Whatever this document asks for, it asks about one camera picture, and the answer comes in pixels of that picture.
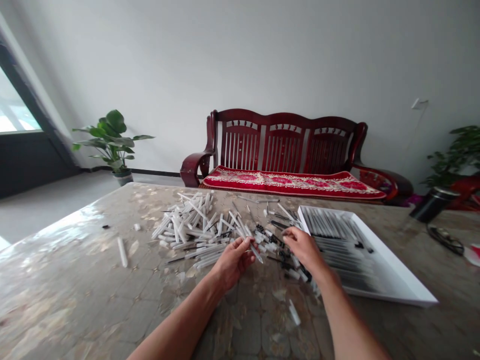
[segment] marble tabletop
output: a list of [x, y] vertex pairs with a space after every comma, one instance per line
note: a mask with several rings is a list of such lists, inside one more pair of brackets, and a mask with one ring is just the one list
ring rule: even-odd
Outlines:
[[[162, 210], [179, 201], [178, 192], [193, 191], [130, 183], [0, 252], [0, 359], [128, 357], [211, 268], [192, 271], [191, 259], [166, 264], [178, 252], [151, 242]], [[239, 194], [215, 191], [212, 211], [226, 214], [235, 200], [251, 225]], [[425, 309], [352, 297], [394, 359], [478, 359], [480, 268], [424, 230], [399, 231], [408, 209], [275, 198], [291, 210], [311, 205], [355, 212], [439, 300]], [[266, 204], [249, 206], [267, 227]], [[133, 229], [136, 223], [140, 231]], [[480, 243], [477, 214], [444, 211], [438, 223], [466, 246]], [[118, 236], [128, 251], [128, 268], [121, 265]], [[300, 326], [279, 294], [293, 299]], [[333, 359], [322, 300], [309, 285], [286, 279], [276, 262], [256, 262], [218, 305], [193, 358]]]

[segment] hand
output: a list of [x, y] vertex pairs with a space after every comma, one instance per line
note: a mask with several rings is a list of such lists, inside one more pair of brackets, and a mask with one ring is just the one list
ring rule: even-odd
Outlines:
[[282, 231], [283, 241], [290, 247], [293, 254], [312, 275], [331, 272], [325, 263], [314, 239], [305, 231], [292, 226]]
[[245, 240], [239, 237], [226, 247], [211, 269], [210, 274], [216, 278], [225, 292], [230, 290], [245, 270], [255, 262], [255, 255], [247, 251], [250, 243], [253, 243], [258, 251], [258, 245], [253, 237], [247, 236]]

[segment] door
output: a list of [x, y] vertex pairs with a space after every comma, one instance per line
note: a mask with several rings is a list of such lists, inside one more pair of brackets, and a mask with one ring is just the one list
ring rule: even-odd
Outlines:
[[0, 198], [80, 172], [0, 43]]

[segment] red chair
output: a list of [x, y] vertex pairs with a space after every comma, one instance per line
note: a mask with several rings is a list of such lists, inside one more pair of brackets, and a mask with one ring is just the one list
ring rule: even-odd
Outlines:
[[472, 175], [455, 181], [450, 189], [460, 193], [460, 196], [448, 206], [450, 210], [480, 211], [480, 175]]
[[180, 175], [185, 186], [197, 188], [198, 169], [206, 177], [210, 157], [214, 168], [220, 157], [220, 165], [238, 170], [328, 175], [356, 168], [390, 182], [391, 192], [384, 202], [399, 205], [412, 195], [412, 184], [392, 171], [362, 163], [367, 129], [364, 122], [337, 116], [308, 119], [287, 112], [260, 115], [245, 109], [214, 110], [207, 117], [205, 150], [189, 155]]

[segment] baseboard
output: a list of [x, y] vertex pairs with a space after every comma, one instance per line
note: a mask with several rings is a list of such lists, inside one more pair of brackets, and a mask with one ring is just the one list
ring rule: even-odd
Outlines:
[[179, 172], [170, 172], [170, 171], [131, 169], [131, 172], [134, 173], [134, 174], [169, 176], [169, 177], [173, 177], [173, 178], [179, 178], [180, 177]]
[[[95, 173], [99, 170], [107, 170], [107, 171], [112, 171], [110, 166], [95, 166], [92, 168], [82, 168], [81, 169], [84, 173]], [[146, 175], [158, 175], [158, 176], [168, 176], [172, 178], [179, 178], [180, 173], [179, 172], [170, 172], [170, 171], [158, 171], [158, 170], [143, 170], [143, 169], [131, 169], [131, 172], [134, 174], [146, 174]]]

